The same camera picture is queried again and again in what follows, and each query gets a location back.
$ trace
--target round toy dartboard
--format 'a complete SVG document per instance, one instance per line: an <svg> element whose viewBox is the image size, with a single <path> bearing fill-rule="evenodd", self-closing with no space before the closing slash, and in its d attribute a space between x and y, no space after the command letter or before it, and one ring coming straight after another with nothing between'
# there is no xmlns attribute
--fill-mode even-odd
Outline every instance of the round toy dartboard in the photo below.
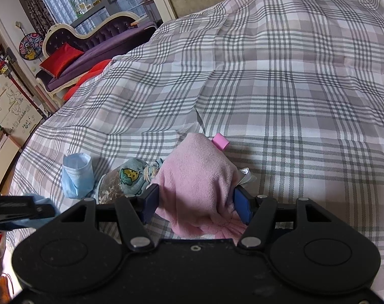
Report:
<svg viewBox="0 0 384 304"><path fill-rule="evenodd" d="M43 37L39 33L26 34L19 45L20 56L24 60L35 60L41 56Z"/></svg>

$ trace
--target plaid blanket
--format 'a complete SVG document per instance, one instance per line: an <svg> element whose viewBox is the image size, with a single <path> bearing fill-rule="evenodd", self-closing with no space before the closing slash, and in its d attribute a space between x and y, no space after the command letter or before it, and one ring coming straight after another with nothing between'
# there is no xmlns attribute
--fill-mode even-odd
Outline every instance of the plaid blanket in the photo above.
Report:
<svg viewBox="0 0 384 304"><path fill-rule="evenodd" d="M10 194L65 210L68 150L92 156L97 180L132 157L165 158L192 131L230 140L253 195L310 197L371 239L384 297L384 0L225 0L163 24L38 128ZM175 237L158 217L148 229Z"/></svg>

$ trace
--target pink towel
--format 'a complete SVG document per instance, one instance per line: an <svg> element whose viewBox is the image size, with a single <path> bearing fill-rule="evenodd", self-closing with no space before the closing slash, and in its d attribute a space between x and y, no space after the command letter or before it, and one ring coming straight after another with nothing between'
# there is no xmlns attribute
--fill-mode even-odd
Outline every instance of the pink towel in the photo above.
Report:
<svg viewBox="0 0 384 304"><path fill-rule="evenodd" d="M236 242L246 229L233 205L240 178L236 166L205 135L190 133L152 180L160 186L156 213L181 237L213 234Z"/></svg>

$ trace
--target curtain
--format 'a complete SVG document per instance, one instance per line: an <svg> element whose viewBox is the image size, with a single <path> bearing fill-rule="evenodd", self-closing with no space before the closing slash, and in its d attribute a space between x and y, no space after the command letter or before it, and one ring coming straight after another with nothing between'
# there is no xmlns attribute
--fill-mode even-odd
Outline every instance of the curtain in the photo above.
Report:
<svg viewBox="0 0 384 304"><path fill-rule="evenodd" d="M43 0L20 0L35 31L45 37L55 20Z"/></svg>

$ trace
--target silver screw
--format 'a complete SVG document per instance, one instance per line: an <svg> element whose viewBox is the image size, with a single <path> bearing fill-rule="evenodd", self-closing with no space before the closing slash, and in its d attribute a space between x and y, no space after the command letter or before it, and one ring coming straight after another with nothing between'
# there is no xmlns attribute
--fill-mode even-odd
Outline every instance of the silver screw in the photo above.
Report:
<svg viewBox="0 0 384 304"><path fill-rule="evenodd" d="M191 246L191 250L192 251L199 251L201 249L202 249L202 247L200 245L193 245L193 246Z"/></svg>
<svg viewBox="0 0 384 304"><path fill-rule="evenodd" d="M257 237L245 237L241 240L241 244L246 248L257 247L261 244L261 240Z"/></svg>
<svg viewBox="0 0 384 304"><path fill-rule="evenodd" d="M147 247L151 241L146 237L134 237L130 240L130 243L134 248L142 248Z"/></svg>

